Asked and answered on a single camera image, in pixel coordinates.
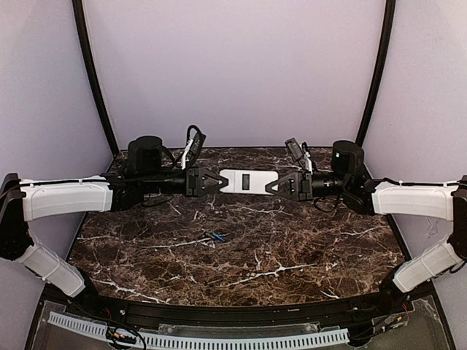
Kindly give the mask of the white red remote control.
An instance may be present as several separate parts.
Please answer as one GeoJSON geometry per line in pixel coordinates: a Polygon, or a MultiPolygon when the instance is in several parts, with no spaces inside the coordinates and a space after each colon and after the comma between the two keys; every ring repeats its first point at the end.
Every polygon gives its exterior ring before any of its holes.
{"type": "Polygon", "coordinates": [[[220,175],[228,180],[228,185],[220,189],[222,193],[242,195],[271,195],[266,185],[279,179],[276,171],[223,169],[220,175]]]}

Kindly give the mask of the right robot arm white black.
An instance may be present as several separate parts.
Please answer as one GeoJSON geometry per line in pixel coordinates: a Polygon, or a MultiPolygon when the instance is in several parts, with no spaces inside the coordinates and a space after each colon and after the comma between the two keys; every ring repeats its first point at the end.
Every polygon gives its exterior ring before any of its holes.
{"type": "Polygon", "coordinates": [[[266,184],[265,191],[292,201],[317,201],[337,196],[362,215],[408,214],[452,222],[452,233],[390,275],[387,288],[412,291],[423,282],[466,261],[466,180],[416,183],[372,179],[364,166],[364,151],[356,143],[333,143],[331,170],[320,171],[295,139],[286,141],[301,170],[266,184]]]}

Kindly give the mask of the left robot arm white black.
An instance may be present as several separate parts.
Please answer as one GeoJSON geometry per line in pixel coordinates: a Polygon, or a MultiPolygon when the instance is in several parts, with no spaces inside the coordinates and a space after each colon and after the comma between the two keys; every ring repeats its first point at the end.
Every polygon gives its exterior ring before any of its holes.
{"type": "Polygon", "coordinates": [[[80,212],[125,211],[150,194],[201,197],[228,186],[228,179],[195,165],[205,136],[188,138],[179,157],[157,136],[141,136],[128,145],[118,174],[52,181],[21,180],[7,174],[1,186],[1,258],[27,267],[42,280],[75,298],[90,284],[73,265],[48,249],[29,231],[35,219],[80,212]]]}

